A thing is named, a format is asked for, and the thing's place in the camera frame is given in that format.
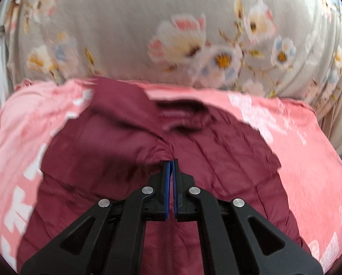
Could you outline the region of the maroon quilted puffer jacket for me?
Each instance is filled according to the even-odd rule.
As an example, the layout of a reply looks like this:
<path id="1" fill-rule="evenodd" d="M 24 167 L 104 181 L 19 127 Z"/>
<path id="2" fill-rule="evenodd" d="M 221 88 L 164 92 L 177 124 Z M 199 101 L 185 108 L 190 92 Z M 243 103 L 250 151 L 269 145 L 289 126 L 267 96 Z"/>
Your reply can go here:
<path id="1" fill-rule="evenodd" d="M 17 266 L 96 201 L 127 198 L 171 160 L 200 188 L 223 201 L 245 200 L 307 249 L 280 180 L 280 161 L 259 131 L 217 107 L 153 101 L 136 85 L 97 78 L 89 106 L 65 124 L 44 154 Z"/>

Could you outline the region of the pink blanket with white bows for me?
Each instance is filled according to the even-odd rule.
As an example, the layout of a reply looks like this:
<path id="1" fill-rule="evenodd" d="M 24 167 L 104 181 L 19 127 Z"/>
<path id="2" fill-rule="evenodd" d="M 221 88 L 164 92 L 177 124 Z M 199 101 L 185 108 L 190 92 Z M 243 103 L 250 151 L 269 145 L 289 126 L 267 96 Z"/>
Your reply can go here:
<path id="1" fill-rule="evenodd" d="M 220 107 L 258 130 L 281 163 L 280 178 L 301 236 L 323 270 L 342 255 L 342 161 L 304 102 L 215 89 L 144 84 L 155 100 L 194 99 Z M 36 203 L 40 165 L 52 137 L 77 118 L 92 84 L 24 81 L 0 111 L 0 253 L 16 267 Z"/>

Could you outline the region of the grey floral bedsheet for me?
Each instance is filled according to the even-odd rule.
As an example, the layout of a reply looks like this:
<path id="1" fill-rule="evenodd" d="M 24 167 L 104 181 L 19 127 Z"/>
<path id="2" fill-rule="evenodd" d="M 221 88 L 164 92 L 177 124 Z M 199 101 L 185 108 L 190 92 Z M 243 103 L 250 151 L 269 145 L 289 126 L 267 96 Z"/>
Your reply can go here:
<path id="1" fill-rule="evenodd" d="M 340 0 L 13 0 L 7 66 L 23 79 L 93 74 L 307 102 L 342 93 Z"/>

